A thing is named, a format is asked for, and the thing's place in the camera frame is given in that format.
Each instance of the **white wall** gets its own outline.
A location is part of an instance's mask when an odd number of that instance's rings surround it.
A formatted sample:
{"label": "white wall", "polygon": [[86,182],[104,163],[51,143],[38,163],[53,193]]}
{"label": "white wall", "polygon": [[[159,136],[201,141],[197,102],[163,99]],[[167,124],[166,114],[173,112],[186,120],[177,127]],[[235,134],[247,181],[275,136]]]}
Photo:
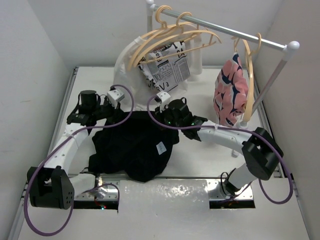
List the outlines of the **white wall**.
{"label": "white wall", "polygon": [[[311,239],[320,239],[320,1],[285,0],[267,38],[300,42],[300,49],[267,94],[264,104],[300,194]],[[281,54],[262,48],[255,62],[260,88]]]}
{"label": "white wall", "polygon": [[[147,31],[145,0],[28,0],[68,67],[112,66],[127,44]],[[155,0],[178,12],[238,31],[265,36],[282,0]],[[164,16],[168,23],[175,18]],[[203,51],[204,65],[233,54],[230,36]]]}
{"label": "white wall", "polygon": [[0,2],[0,239],[48,153],[70,71],[27,0]]}

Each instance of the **metal plate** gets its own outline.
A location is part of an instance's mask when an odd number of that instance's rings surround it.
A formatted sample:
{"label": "metal plate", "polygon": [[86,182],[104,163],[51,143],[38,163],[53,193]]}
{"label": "metal plate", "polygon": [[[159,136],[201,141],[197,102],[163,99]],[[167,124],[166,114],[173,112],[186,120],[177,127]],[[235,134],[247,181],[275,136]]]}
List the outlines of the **metal plate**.
{"label": "metal plate", "polygon": [[[216,202],[216,201],[221,201],[225,200],[226,197],[221,191],[221,183],[220,179],[216,178],[160,178],[162,181],[167,181],[167,180],[205,180],[207,182],[206,186],[206,191],[208,192],[208,197],[210,202]],[[121,180],[129,180],[127,177],[106,177],[106,176],[99,176],[96,178],[96,185],[101,186],[103,184],[114,184],[118,188],[120,188]],[[243,189],[246,186],[244,186],[239,192],[236,194],[240,194]],[[114,202],[115,200],[118,199],[118,190],[113,187],[113,186],[104,186],[98,189],[97,191],[98,194],[96,194],[96,199],[97,200],[103,200],[105,202],[111,201]],[[84,193],[81,195],[78,195],[75,198],[76,201],[93,201],[94,196],[89,193]],[[253,201],[253,192],[251,186],[249,186],[244,192],[242,192],[241,195],[235,198],[236,201]]]}

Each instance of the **white label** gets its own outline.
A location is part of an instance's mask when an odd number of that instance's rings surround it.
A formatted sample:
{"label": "white label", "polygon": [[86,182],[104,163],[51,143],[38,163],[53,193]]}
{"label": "white label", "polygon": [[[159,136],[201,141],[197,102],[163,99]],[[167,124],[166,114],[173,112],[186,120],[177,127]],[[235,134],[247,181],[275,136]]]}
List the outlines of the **white label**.
{"label": "white label", "polygon": [[164,143],[162,141],[159,142],[158,145],[156,145],[156,149],[158,150],[158,154],[159,155],[161,155],[161,154],[163,154],[164,152],[167,151],[167,149],[166,149],[166,147],[165,147],[165,145],[164,145]]}
{"label": "white label", "polygon": [[185,42],[177,41],[148,53],[149,60],[180,53],[169,58],[163,58],[138,66],[147,80],[150,81],[148,84],[149,88],[156,88],[159,92],[169,92],[179,83],[190,77],[187,55],[184,53],[185,49]]}

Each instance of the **white cable tie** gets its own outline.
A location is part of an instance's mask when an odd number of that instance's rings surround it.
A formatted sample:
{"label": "white cable tie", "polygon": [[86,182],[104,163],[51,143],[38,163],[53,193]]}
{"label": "white cable tie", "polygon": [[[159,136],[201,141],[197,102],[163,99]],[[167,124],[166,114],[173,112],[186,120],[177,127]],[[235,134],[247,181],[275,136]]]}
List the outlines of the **white cable tie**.
{"label": "white cable tie", "polygon": [[73,140],[75,141],[75,144],[76,144],[76,146],[79,148],[79,145],[78,145],[78,142],[77,142],[77,140],[76,140],[76,138],[75,138],[75,135],[72,135],[72,134],[69,134],[69,133],[65,133],[64,134],[66,137],[71,137],[71,138],[73,138]]}

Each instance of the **black cloth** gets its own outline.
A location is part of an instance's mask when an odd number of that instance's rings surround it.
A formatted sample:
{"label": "black cloth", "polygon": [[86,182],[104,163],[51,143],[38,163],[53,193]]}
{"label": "black cloth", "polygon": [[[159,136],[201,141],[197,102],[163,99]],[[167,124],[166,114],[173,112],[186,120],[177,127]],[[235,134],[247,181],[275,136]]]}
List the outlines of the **black cloth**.
{"label": "black cloth", "polygon": [[[179,134],[177,130],[160,129],[146,111],[135,111],[123,124],[97,132],[92,141],[96,154],[89,159],[89,172],[124,170],[133,180],[147,182],[166,168]],[[166,151],[159,154],[157,145],[161,142]]]}

